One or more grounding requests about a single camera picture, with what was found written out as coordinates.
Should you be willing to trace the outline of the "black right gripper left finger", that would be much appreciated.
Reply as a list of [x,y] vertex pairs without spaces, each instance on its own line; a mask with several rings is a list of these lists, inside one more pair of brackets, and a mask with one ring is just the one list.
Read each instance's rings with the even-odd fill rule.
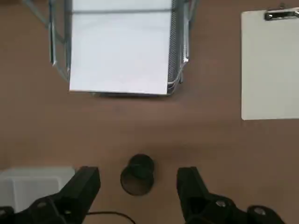
[[57,193],[38,198],[25,210],[0,208],[2,224],[81,224],[100,189],[98,167],[81,167]]

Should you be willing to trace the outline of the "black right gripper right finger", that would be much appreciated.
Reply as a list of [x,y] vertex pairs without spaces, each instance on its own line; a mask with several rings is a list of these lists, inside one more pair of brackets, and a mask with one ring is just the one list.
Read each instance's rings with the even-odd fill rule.
[[274,210],[262,205],[239,209],[228,197],[208,191],[196,167],[177,171],[177,192],[186,224],[283,224]]

